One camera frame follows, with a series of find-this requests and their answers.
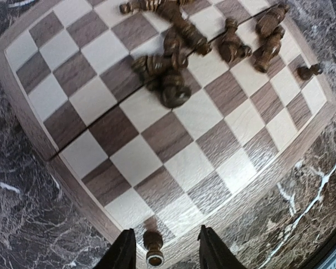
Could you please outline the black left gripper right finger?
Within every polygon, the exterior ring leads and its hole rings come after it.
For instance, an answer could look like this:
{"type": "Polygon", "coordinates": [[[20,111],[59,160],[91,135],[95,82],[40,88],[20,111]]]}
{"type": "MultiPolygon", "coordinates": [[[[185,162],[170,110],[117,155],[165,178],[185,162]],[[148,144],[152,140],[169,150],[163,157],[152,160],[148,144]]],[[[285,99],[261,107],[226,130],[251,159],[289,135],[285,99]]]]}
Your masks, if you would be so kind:
{"type": "Polygon", "coordinates": [[[246,269],[211,227],[202,225],[198,240],[200,268],[246,269]]]}

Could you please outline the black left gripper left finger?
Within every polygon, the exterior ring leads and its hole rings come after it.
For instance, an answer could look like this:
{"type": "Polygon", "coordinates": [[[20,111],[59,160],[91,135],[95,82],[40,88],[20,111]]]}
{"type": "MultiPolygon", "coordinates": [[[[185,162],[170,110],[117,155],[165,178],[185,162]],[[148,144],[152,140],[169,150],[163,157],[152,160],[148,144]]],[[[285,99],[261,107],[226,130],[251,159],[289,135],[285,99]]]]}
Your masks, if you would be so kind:
{"type": "Polygon", "coordinates": [[[94,269],[135,269],[136,251],[134,230],[123,230],[94,269]]]}

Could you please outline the dark wooden pawn piece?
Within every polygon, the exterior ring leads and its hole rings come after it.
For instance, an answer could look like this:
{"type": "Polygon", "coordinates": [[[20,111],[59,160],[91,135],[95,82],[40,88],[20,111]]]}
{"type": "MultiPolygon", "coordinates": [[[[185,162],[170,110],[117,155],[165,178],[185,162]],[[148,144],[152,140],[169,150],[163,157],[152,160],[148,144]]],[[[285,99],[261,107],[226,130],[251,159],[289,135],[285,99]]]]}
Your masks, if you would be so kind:
{"type": "Polygon", "coordinates": [[[152,267],[162,266],[164,255],[161,251],[163,246],[162,235],[157,231],[147,230],[143,234],[143,245],[147,249],[146,263],[152,267]]]}

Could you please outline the wooden chess board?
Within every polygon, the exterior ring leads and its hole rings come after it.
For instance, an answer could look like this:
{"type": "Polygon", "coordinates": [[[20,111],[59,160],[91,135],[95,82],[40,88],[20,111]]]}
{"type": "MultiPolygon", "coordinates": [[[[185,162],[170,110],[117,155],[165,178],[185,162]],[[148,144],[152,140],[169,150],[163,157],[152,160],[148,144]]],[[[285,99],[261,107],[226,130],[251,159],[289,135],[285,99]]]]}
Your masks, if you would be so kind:
{"type": "Polygon", "coordinates": [[[267,73],[253,57],[226,63],[217,49],[225,20],[256,51],[257,15],[272,1],[196,1],[181,9],[212,51],[181,71],[192,90],[169,109],[132,70],[163,54],[171,25],[155,13],[122,15],[119,1],[41,1],[0,34],[0,79],[27,135],[109,239],[157,229],[164,250],[192,245],[202,224],[224,220],[241,193],[306,150],[336,110],[322,78],[296,68],[313,57],[286,14],[282,46],[267,73]]]}

